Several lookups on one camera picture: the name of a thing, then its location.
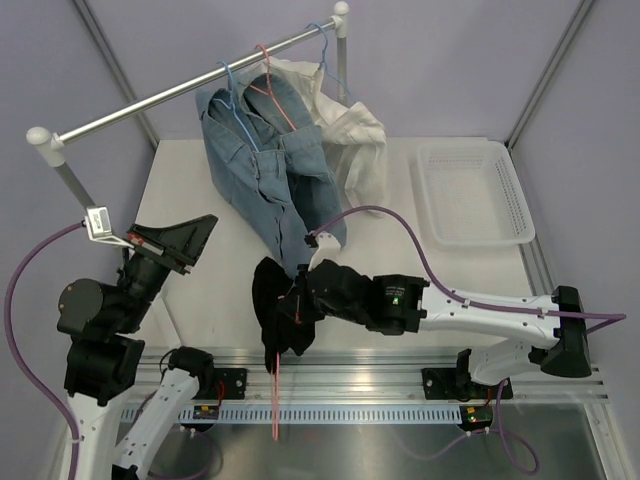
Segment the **black skirt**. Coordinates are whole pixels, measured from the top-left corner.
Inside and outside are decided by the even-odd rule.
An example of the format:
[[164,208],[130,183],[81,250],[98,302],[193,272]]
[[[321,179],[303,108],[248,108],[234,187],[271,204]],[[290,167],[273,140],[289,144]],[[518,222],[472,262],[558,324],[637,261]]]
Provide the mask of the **black skirt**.
[[294,319],[297,288],[293,277],[275,260],[265,257],[254,270],[251,294],[255,316],[261,328],[264,365],[276,372],[278,357],[291,349],[302,356],[315,340],[315,325]]

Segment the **pink wire hanger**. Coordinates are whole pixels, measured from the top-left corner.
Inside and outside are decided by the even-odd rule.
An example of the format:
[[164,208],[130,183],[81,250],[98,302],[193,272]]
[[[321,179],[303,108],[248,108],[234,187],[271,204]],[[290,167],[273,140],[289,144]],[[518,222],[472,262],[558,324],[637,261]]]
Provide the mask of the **pink wire hanger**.
[[[301,324],[300,302],[301,297],[300,295],[297,295],[295,297],[295,307],[288,307],[288,311],[291,313],[291,317],[293,318],[294,323],[297,325]],[[275,442],[278,442],[280,438],[280,360],[281,353],[279,351],[276,351],[275,367],[271,378],[271,431],[272,439]]]

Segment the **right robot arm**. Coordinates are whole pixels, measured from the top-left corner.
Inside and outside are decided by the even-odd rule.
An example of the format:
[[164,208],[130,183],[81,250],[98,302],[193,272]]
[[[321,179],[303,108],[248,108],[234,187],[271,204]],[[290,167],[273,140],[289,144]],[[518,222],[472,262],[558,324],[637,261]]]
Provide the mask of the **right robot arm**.
[[578,291],[560,286],[550,295],[473,299],[443,292],[432,280],[406,275],[368,277],[325,259],[302,267],[294,283],[294,319],[301,324],[339,318],[386,336],[436,330],[499,338],[459,352],[456,389],[476,396],[509,377],[540,370],[586,378],[591,360]]

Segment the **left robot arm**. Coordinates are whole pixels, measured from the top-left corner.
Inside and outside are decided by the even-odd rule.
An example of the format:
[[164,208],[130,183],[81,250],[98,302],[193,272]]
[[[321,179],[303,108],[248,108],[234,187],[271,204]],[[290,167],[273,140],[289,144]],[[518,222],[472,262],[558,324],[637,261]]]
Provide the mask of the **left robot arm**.
[[211,354],[191,347],[171,353],[160,385],[118,440],[121,414],[135,384],[145,343],[133,338],[170,273],[194,267],[218,219],[208,214],[169,227],[132,225],[118,237],[104,207],[89,207],[90,240],[131,251],[118,281],[69,284],[58,301],[57,329],[68,335],[64,388],[76,427],[68,448],[78,479],[143,479],[186,403],[216,390]]

